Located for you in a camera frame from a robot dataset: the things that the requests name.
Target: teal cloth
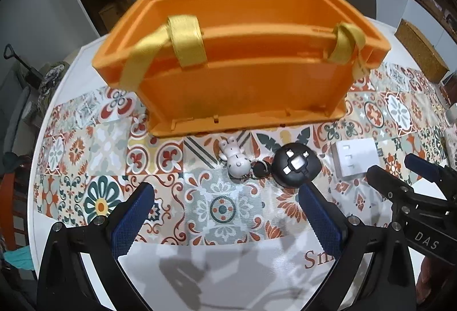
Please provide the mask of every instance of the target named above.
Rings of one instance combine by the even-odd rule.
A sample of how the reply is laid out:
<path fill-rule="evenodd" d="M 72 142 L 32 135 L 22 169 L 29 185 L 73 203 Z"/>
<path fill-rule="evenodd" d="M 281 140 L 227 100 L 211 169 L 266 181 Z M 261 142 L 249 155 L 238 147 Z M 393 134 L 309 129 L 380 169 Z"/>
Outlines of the teal cloth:
<path fill-rule="evenodd" d="M 31 260 L 30 246 L 24 246 L 14 251 L 3 253 L 5 261 L 12 264 L 16 268 L 24 270 L 35 270 Z"/>

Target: wooden chair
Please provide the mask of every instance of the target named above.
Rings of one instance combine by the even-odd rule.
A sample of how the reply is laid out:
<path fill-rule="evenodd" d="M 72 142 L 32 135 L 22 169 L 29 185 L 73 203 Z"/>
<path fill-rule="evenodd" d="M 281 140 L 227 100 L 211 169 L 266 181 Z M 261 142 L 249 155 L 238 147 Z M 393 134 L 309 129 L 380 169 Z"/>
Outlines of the wooden chair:
<path fill-rule="evenodd" d="M 10 251 L 23 246 L 17 244 L 17 239 L 20 239 L 21 235 L 25 237 L 25 245 L 28 245 L 27 196 L 16 192 L 14 187 L 15 173 L 5 173 L 0 182 L 0 227 L 6 249 Z M 18 222 L 15 217 L 23 220 L 23 229 L 15 228 L 14 223 Z"/>

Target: white box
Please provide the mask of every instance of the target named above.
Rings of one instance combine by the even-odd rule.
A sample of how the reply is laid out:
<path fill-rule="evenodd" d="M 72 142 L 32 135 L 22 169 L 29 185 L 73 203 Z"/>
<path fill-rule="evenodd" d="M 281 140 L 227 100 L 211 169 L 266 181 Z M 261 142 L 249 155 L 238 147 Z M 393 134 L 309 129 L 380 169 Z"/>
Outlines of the white box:
<path fill-rule="evenodd" d="M 373 138 L 338 141 L 331 150 L 339 178 L 366 173 L 369 167 L 379 166 L 378 149 Z"/>

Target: white cow figurine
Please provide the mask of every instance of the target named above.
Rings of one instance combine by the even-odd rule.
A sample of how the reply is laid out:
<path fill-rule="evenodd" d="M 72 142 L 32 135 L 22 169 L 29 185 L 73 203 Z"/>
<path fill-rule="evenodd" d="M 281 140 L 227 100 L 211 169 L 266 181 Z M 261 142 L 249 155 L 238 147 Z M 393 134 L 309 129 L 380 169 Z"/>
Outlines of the white cow figurine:
<path fill-rule="evenodd" d="M 251 171 L 251 162 L 244 154 L 244 147 L 239 147 L 234 136 L 230 136 L 227 141 L 219 142 L 219 158 L 227 161 L 228 173 L 233 178 L 241 179 L 248 176 Z"/>

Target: metal screw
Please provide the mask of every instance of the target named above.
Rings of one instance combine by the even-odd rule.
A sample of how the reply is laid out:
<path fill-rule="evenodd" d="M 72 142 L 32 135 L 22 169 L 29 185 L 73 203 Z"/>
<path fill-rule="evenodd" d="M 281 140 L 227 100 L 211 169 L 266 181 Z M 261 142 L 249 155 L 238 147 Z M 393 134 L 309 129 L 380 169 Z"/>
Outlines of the metal screw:
<path fill-rule="evenodd" d="M 392 228 L 395 231 L 400 231 L 401 230 L 401 224 L 399 224 L 398 222 L 392 222 Z"/>
<path fill-rule="evenodd" d="M 347 220 L 353 226 L 357 226 L 360 223 L 360 218 L 355 215 L 350 215 Z"/>
<path fill-rule="evenodd" d="M 98 215 L 97 217 L 95 217 L 92 222 L 94 222 L 94 224 L 96 226 L 100 226 L 101 224 L 103 224 L 105 222 L 107 218 L 104 216 L 104 215 Z"/>
<path fill-rule="evenodd" d="M 63 223 L 62 222 L 56 222 L 53 224 L 53 231 L 60 231 L 60 229 L 63 227 Z"/>

